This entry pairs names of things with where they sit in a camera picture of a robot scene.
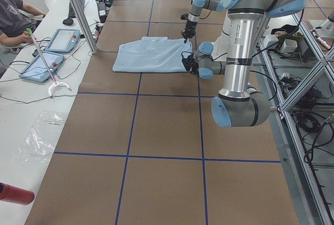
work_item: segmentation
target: folded shirt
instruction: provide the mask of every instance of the folded shirt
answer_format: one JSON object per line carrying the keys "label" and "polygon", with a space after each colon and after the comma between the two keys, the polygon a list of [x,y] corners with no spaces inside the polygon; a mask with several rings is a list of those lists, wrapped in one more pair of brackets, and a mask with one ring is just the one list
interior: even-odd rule
{"label": "folded shirt", "polygon": [[192,43],[189,40],[184,43],[184,39],[169,40],[167,37],[143,37],[139,41],[120,46],[113,71],[186,72],[181,61],[181,53],[191,52],[192,49]]}

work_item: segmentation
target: plastic bag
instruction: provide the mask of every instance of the plastic bag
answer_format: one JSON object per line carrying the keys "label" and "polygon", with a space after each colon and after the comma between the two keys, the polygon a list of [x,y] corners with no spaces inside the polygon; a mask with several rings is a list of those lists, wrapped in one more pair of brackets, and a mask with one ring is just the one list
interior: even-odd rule
{"label": "plastic bag", "polygon": [[48,165],[67,116],[68,113],[42,112],[17,149],[14,161]]}

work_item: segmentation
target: green handle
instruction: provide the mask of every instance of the green handle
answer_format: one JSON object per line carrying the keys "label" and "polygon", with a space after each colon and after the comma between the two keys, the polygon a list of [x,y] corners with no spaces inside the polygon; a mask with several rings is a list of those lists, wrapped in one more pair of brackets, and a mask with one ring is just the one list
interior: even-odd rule
{"label": "green handle", "polygon": [[27,28],[26,31],[28,32],[28,35],[31,36],[32,35],[32,31],[30,28]]}

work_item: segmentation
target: gray t-shirt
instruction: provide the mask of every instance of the gray t-shirt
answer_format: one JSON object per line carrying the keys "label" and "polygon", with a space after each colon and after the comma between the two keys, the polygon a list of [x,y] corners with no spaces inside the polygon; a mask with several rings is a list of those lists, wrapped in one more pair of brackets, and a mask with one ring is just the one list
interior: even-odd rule
{"label": "gray t-shirt", "polygon": [[22,6],[22,0],[0,0],[0,35],[5,33],[8,37],[16,37],[26,28],[36,29],[36,21],[20,13]]}

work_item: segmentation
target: red bottle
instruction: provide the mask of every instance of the red bottle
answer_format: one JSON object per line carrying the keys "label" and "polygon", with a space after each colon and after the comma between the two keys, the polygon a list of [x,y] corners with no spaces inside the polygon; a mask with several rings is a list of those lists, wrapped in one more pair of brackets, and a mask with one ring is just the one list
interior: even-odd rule
{"label": "red bottle", "polygon": [[35,198],[35,194],[29,190],[0,183],[0,200],[9,203],[28,205]]}

